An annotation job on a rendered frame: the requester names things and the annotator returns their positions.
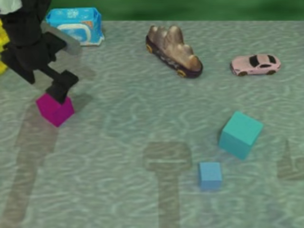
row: small blue cube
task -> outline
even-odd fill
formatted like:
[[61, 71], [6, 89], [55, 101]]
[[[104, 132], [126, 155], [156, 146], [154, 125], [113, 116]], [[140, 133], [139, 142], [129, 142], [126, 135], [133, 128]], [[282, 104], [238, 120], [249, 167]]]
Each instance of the small blue cube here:
[[222, 171], [220, 163], [199, 163], [199, 181], [199, 185], [202, 190], [218, 190], [222, 185]]
[[241, 112], [235, 112], [224, 127], [218, 146], [244, 160], [263, 129], [263, 124]]

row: pink toy car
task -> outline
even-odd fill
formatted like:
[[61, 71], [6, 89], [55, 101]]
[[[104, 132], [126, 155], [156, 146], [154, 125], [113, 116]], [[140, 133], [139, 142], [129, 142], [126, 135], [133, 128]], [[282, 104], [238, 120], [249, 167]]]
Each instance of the pink toy car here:
[[238, 56], [230, 64], [232, 72], [237, 76], [273, 75], [280, 67], [280, 60], [269, 54]]

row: cube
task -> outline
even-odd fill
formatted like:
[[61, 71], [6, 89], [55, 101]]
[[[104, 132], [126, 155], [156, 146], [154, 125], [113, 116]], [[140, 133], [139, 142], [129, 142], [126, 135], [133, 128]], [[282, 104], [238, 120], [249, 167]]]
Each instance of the cube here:
[[199, 181], [199, 185], [202, 190], [218, 190], [222, 185], [222, 172], [220, 163], [199, 163]]
[[244, 160], [263, 129], [263, 124], [239, 111], [235, 112], [221, 132], [219, 147]]
[[36, 104], [41, 115], [55, 127], [62, 125], [75, 113], [69, 97], [66, 98], [63, 104], [60, 104], [50, 95], [44, 94], [36, 101]]

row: toy vehicle wheel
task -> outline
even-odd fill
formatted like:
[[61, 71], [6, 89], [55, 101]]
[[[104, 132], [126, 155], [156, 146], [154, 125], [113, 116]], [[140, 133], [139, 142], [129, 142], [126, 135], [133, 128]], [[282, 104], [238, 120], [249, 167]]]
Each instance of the toy vehicle wheel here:
[[276, 73], [275, 70], [270, 70], [270, 71], [267, 72], [267, 75], [273, 75], [273, 74], [275, 74], [275, 73]]
[[152, 47], [149, 44], [146, 44], [146, 47], [150, 53], [153, 53]]
[[180, 77], [187, 77], [186, 73], [185, 73], [183, 70], [177, 70], [177, 74], [178, 74]]
[[247, 72], [246, 71], [242, 71], [237, 76], [243, 77], [245, 75], [247, 75]]

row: blue wipes package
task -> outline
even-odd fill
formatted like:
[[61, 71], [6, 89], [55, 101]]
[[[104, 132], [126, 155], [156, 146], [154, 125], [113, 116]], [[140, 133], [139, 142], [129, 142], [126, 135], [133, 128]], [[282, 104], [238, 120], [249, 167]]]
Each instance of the blue wipes package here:
[[105, 39], [101, 30], [101, 14], [96, 8], [52, 9], [46, 21], [79, 40], [82, 46], [100, 45]]

